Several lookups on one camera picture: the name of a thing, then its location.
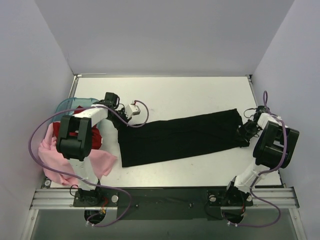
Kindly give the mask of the black t shirt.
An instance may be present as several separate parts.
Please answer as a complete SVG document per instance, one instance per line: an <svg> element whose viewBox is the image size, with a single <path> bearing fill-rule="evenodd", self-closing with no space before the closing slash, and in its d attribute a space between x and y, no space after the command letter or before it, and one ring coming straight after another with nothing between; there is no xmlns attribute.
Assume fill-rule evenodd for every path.
<svg viewBox="0 0 320 240"><path fill-rule="evenodd" d="M124 168L160 163L248 147L238 132L243 124L236 109L158 120L118 130Z"/></svg>

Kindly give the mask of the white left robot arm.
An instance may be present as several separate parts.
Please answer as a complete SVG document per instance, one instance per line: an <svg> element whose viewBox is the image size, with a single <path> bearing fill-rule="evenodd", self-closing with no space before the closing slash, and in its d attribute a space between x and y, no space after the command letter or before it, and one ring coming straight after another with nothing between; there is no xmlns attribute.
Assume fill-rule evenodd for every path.
<svg viewBox="0 0 320 240"><path fill-rule="evenodd" d="M120 97L106 92L104 99L90 106L79 106L72 115L60 119L56 149L70 163L73 174L78 176L78 194L81 201L98 206L103 200L99 177L94 173L90 160L93 149L93 127L107 119L119 125L128 122L124 109L118 110Z"/></svg>

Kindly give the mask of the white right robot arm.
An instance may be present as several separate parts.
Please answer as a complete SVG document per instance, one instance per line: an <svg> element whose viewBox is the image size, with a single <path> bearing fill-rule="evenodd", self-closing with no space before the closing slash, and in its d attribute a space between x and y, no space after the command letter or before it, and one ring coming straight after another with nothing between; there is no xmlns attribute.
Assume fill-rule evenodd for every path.
<svg viewBox="0 0 320 240"><path fill-rule="evenodd" d="M250 190L268 174L286 168L300 136L300 132L285 125L281 117L266 112L255 114L253 120L240 128L240 134L249 140L255 135L253 130L262 131L253 150L254 161L235 176L223 192L223 199L229 205L247 198Z"/></svg>

